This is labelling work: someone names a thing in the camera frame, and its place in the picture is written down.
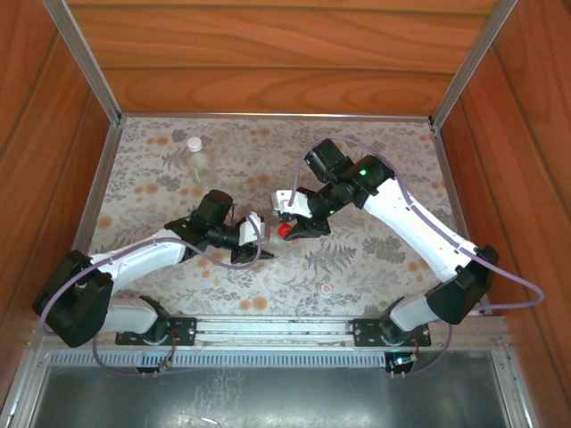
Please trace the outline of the large clear plastic bottle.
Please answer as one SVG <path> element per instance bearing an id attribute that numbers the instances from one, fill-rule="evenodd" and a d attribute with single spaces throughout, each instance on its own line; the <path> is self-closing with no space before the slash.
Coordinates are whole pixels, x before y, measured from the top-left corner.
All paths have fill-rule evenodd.
<path id="1" fill-rule="evenodd" d="M 186 147 L 185 163 L 187 165 L 190 177 L 195 183 L 202 186 L 211 185 L 211 161 L 209 154 L 204 147 L 199 152 L 190 152 Z"/>

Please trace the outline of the floral print tablecloth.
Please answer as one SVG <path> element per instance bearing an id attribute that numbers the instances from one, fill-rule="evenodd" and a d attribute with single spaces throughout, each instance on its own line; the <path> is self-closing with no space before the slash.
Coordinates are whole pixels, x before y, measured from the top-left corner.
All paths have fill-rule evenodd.
<path id="1" fill-rule="evenodd" d="M 203 140 L 211 185 L 198 185 L 185 163 L 186 141 Z M 211 189 L 234 200 L 235 218 L 255 211 L 269 230 L 278 227 L 270 195 L 298 184 L 317 190 L 309 169 L 297 172 L 305 148 L 334 136 L 358 160 L 367 147 L 402 174 L 412 195 L 446 226 L 455 227 L 443 174 L 426 123 L 277 119 L 128 118 L 106 188 L 90 251 L 119 249 L 145 239 L 194 210 Z M 155 271 L 120 291 L 147 295 L 168 311 L 191 315 L 295 315 L 373 317 L 403 295 L 437 284 L 427 263 L 388 226 L 347 207 L 330 221 L 331 234 L 291 241 L 290 262 L 267 260 L 228 270 L 227 251 L 210 248 Z M 334 292 L 325 296 L 322 284 Z"/>

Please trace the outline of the grey metal sheet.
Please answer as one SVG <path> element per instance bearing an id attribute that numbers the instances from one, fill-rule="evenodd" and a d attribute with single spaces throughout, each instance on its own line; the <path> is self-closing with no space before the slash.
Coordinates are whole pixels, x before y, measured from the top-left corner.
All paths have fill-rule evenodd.
<path id="1" fill-rule="evenodd" d="M 507 428 L 488 362 L 404 380 L 379 369 L 213 368 L 156 379 L 57 367 L 32 428 Z"/>

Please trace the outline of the small circuit board green LED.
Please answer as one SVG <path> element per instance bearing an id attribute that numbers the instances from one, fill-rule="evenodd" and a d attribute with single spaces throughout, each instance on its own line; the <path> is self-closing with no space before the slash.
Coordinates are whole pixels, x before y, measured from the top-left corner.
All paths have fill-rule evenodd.
<path id="1" fill-rule="evenodd" d="M 404 379 L 414 368 L 418 356 L 413 352 L 386 352 L 385 371 L 392 379 Z"/>

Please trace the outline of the long aluminium mounting rail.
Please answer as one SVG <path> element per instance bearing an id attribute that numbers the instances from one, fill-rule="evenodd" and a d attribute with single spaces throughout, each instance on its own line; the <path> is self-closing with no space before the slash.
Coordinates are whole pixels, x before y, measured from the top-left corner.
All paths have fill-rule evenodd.
<path id="1" fill-rule="evenodd" d="M 215 316 L 197 317 L 192 347 L 178 350 L 284 350 L 372 351 L 406 350 L 413 347 L 356 347 L 348 331 L 348 317 Z M 460 325 L 443 322 L 428 325 L 432 345 L 421 351 L 510 349 L 504 317 L 469 316 Z"/>

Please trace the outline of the thin aluminium edge rail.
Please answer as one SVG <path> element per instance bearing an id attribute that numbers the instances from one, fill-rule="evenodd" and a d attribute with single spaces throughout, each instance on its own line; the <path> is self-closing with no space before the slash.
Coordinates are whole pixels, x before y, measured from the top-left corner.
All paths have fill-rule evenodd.
<path id="1" fill-rule="evenodd" d="M 430 116 L 394 114 L 322 114 L 322 113 L 256 113 L 256 112 L 123 112 L 122 118 L 171 119 L 280 119 L 280 120 L 345 120 L 427 123 Z"/>

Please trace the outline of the aluminium side rail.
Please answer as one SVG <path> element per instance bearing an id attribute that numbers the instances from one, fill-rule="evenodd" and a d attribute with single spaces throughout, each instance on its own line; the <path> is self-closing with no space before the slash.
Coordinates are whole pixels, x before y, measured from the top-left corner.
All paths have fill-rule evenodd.
<path id="1" fill-rule="evenodd" d="M 84 254 L 87 254 L 95 232 L 106 188 L 120 145 L 122 131 L 123 125 L 120 122 L 109 126 L 77 233 L 71 246 L 73 250 L 79 250 Z"/>
<path id="2" fill-rule="evenodd" d="M 451 166 L 445 151 L 440 130 L 435 125 L 430 125 L 431 133 L 434 137 L 434 149 L 439 161 L 440 169 L 443 174 L 443 182 L 446 187 L 448 198 L 451 204 L 451 213 L 454 218 L 457 233 L 462 237 L 469 239 L 470 235 L 467 228 L 463 211 L 460 205 L 457 188 L 451 172 Z"/>

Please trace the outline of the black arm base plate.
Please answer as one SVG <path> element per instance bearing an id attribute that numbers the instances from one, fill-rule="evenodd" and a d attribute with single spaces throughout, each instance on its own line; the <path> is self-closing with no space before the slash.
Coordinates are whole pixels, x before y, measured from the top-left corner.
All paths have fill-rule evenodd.
<path id="1" fill-rule="evenodd" d="M 401 330 L 389 317 L 355 318 L 348 323 L 356 347 L 429 347 L 432 345 L 428 325 L 411 331 Z"/>
<path id="2" fill-rule="evenodd" d="M 117 333 L 115 344 L 120 346 L 176 346 L 194 345 L 197 319 L 194 317 L 170 317 L 157 321 L 147 333 Z"/>

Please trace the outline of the aluminium frame post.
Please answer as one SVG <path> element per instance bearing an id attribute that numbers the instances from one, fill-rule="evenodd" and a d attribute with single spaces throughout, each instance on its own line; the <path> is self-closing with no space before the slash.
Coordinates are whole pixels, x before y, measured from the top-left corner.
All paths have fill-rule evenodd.
<path id="1" fill-rule="evenodd" d="M 459 100 L 469 80 L 476 72 L 480 62 L 492 46 L 493 41 L 498 36 L 517 2 L 518 0 L 497 0 L 490 16 L 476 37 L 475 43 L 468 50 L 468 54 L 460 64 L 458 71 L 452 78 L 432 116 L 431 124 L 435 131 L 440 131 L 442 128 L 452 108 Z"/>
<path id="2" fill-rule="evenodd" d="M 66 0 L 42 0 L 107 118 L 119 124 L 122 111 Z"/>

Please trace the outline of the aluminium lower frame rail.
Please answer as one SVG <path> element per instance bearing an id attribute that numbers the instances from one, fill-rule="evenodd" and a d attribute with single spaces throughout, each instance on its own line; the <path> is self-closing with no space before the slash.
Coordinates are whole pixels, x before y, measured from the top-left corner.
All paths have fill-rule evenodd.
<path id="1" fill-rule="evenodd" d="M 539 422 L 515 352 L 492 350 L 501 401 L 509 428 L 539 428 Z"/>
<path id="2" fill-rule="evenodd" d="M 30 428 L 50 351 L 25 350 L 0 414 L 0 428 Z"/>

